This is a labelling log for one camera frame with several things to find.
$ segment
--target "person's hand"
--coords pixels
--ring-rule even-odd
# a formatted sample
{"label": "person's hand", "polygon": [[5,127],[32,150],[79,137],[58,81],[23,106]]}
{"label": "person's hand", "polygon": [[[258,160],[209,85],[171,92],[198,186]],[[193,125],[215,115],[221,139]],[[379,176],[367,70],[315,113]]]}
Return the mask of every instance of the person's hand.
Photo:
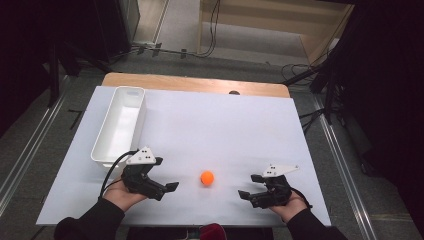
{"label": "person's hand", "polygon": [[131,206],[147,198],[139,193],[130,193],[125,187],[124,182],[119,180],[121,180],[120,176],[113,180],[114,182],[118,182],[112,184],[106,190],[103,198],[118,206],[122,211],[126,212]]}
{"label": "person's hand", "polygon": [[302,197],[292,191],[289,202],[286,206],[274,206],[270,207],[273,212],[278,214],[285,223],[288,223],[296,214],[306,209],[306,204]]}

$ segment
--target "white table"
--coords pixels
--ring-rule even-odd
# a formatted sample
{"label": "white table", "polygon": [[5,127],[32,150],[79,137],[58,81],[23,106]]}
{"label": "white table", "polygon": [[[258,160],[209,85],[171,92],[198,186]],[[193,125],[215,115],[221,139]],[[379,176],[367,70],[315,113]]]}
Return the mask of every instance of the white table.
{"label": "white table", "polygon": [[[79,218],[97,201],[106,175],[90,153],[112,98],[113,87],[98,87],[58,172],[37,225]],[[254,209],[237,190],[263,192],[250,180],[269,164],[298,165],[286,175],[314,206],[312,212],[331,225],[315,169],[290,98],[146,90],[147,115],[140,146],[149,145],[161,166],[151,179],[178,181],[162,201],[145,200],[132,207],[122,224],[137,226],[281,226],[270,210]],[[203,170],[215,182],[203,187]]]}

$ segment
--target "black cable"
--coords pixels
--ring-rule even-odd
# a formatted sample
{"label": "black cable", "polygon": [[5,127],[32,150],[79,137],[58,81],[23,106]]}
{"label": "black cable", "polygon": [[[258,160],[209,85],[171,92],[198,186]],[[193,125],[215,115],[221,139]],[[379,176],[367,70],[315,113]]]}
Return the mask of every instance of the black cable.
{"label": "black cable", "polygon": [[106,183],[107,183],[107,180],[109,179],[109,177],[110,177],[110,175],[112,174],[113,169],[115,169],[116,165],[118,165],[118,163],[119,163],[119,162],[120,162],[120,161],[121,161],[124,157],[126,157],[126,156],[128,156],[128,155],[134,155],[134,154],[136,154],[137,152],[138,152],[138,150],[136,150],[136,151],[128,151],[128,152],[126,152],[126,153],[122,154],[122,155],[121,155],[118,159],[116,159],[116,161],[112,164],[112,166],[110,167],[110,169],[109,169],[108,173],[106,174],[105,180],[103,181],[103,185],[102,185],[102,188],[101,188],[101,190],[100,190],[99,199],[103,197],[103,194],[104,194],[104,192],[105,192],[105,190],[106,190],[106,188],[107,188],[107,187],[105,187],[105,186],[106,186]]}
{"label": "black cable", "polygon": [[34,240],[41,234],[41,232],[46,228],[46,226],[42,226],[38,231],[32,236],[31,240]]}
{"label": "black cable", "polygon": [[307,114],[303,114],[303,115],[299,116],[299,119],[311,116],[311,119],[308,122],[306,122],[302,125],[304,135],[306,135],[309,128],[312,126],[312,123],[315,122],[315,120],[318,119],[318,117],[321,116],[324,112],[325,112],[324,108],[321,108],[321,109],[318,109],[318,110],[313,111],[311,113],[307,113]]}

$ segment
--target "gray floor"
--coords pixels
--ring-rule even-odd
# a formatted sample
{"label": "gray floor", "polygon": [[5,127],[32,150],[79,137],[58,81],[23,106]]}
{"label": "gray floor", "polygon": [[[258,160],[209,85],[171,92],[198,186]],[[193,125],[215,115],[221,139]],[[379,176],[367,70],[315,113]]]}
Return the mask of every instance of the gray floor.
{"label": "gray floor", "polygon": [[[172,28],[169,25],[170,19],[178,22],[176,17],[184,16],[171,10],[180,9],[182,6],[188,8],[184,4],[187,4],[187,1],[170,0],[169,2],[170,8],[165,16],[164,26],[161,29],[158,40],[163,43],[164,48],[179,50],[188,48],[187,46],[193,47],[192,36],[194,34],[192,34],[192,31],[187,30],[187,25],[179,26],[186,28],[186,31],[183,32],[179,31],[177,27]],[[225,31],[231,32],[229,26],[225,26],[225,28],[228,28]],[[240,32],[242,36],[253,34],[250,39],[256,40],[249,40],[245,43],[243,41],[244,37],[238,38],[237,36],[239,35],[232,36],[232,39],[222,39],[220,37],[217,44],[218,48],[211,58],[188,57],[182,60],[178,55],[163,53],[153,58],[151,53],[146,52],[142,55],[123,57],[112,68],[115,71],[126,73],[154,73],[278,83],[282,81],[281,67],[283,65],[306,62],[306,57],[302,52],[301,45],[299,45],[300,42],[296,40],[295,35],[286,33],[267,35],[266,41],[268,43],[266,45],[268,48],[272,49],[275,47],[281,51],[271,51],[271,53],[276,54],[268,54],[270,51],[263,49],[263,45],[259,48],[254,48],[255,44],[252,44],[252,41],[253,43],[255,41],[262,42],[259,39],[264,39],[263,32],[247,28],[238,28],[234,32]],[[281,39],[277,36],[282,35],[287,37],[286,42],[291,43],[291,47],[290,44],[285,47],[281,46]],[[233,41],[238,43],[237,47],[234,47]],[[284,73],[287,77],[292,75],[291,71],[285,71]],[[42,208],[43,199],[49,192],[77,129],[77,126],[70,129],[76,120],[76,114],[69,112],[69,110],[84,111],[94,88],[101,84],[103,78],[104,74],[97,69],[86,68],[78,78],[71,79],[69,91],[53,124],[34,155],[32,163],[29,165],[8,207],[0,218],[0,239],[30,239],[39,229],[39,226],[35,226],[35,222]],[[295,100],[299,114],[315,110],[314,96],[307,91],[306,87],[290,87],[290,94]],[[0,139],[0,159],[2,159],[0,162],[0,180],[2,182],[11,171],[13,164],[19,158],[31,134],[45,113],[47,102],[48,92],[40,96]],[[369,178],[362,174],[359,159],[348,134],[338,121],[334,120],[333,123],[337,139],[343,149],[349,169],[365,203],[378,238],[422,239],[399,198],[397,189],[383,178]],[[306,140],[333,225],[337,226],[349,239],[363,239],[320,121],[317,120],[312,125],[306,135]],[[38,239],[52,239],[53,231],[53,227],[47,227]],[[126,227],[122,227],[117,239],[125,239],[125,231]],[[291,239],[285,228],[274,229],[274,234],[276,239]]]}

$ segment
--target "white plastic tray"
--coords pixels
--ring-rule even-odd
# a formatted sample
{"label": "white plastic tray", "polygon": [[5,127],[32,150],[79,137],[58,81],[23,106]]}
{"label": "white plastic tray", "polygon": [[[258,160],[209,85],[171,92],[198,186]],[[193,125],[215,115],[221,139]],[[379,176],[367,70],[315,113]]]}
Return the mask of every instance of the white plastic tray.
{"label": "white plastic tray", "polygon": [[[142,88],[116,88],[91,152],[91,158],[105,171],[122,154],[138,148],[147,111],[144,96]],[[120,161],[114,172],[122,171],[125,160]]]}

